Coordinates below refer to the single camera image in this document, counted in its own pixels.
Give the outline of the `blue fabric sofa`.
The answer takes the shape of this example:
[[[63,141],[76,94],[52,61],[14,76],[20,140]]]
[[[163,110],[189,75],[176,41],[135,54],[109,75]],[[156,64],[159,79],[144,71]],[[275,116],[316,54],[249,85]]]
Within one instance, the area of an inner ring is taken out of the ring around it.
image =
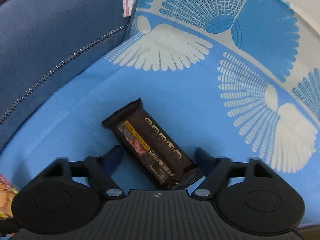
[[[1,5],[1,148],[57,90],[129,35],[123,0]]]

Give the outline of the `blue fan pattern cloth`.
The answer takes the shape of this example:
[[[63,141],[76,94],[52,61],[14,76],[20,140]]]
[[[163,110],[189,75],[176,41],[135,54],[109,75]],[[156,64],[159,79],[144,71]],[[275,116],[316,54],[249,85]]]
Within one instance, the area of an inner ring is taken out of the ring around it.
[[[52,94],[1,148],[24,187],[58,157],[118,143],[102,122],[136,99],[193,158],[262,159],[319,224],[319,0],[123,0],[129,35]]]

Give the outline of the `black chocolate bar wrapper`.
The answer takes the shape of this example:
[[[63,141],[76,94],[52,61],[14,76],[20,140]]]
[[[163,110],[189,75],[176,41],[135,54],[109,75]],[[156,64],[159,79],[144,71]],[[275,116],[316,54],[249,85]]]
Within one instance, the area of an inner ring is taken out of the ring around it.
[[[169,137],[137,99],[102,122],[160,190],[185,189],[203,177],[199,166]]]

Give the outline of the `clear bag of crackers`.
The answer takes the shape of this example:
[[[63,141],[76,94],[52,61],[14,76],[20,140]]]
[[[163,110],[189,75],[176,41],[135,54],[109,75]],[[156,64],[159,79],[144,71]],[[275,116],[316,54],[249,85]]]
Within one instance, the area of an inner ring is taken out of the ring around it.
[[[11,205],[18,191],[0,175],[0,217],[1,219],[12,218]]]

